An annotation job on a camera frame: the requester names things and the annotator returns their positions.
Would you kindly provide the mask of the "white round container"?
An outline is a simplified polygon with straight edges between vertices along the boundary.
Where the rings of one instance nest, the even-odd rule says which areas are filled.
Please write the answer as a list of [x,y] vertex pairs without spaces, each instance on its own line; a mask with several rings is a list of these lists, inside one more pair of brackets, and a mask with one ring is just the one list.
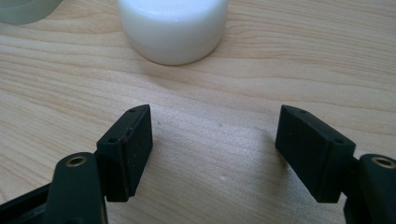
[[181,65],[204,58],[219,44],[228,0],[118,0],[123,32],[148,60]]

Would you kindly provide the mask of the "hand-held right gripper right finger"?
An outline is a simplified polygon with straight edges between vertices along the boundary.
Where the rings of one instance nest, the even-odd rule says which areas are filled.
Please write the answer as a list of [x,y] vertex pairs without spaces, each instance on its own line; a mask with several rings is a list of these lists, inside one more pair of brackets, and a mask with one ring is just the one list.
[[319,203],[337,203],[356,144],[301,108],[282,105],[276,149]]

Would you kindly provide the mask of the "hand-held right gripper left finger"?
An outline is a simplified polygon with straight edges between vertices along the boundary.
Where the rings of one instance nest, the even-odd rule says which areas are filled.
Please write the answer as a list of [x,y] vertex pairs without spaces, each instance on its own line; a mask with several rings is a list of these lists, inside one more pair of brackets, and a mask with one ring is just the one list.
[[103,193],[108,202],[135,196],[153,148],[149,105],[128,109],[96,143]]

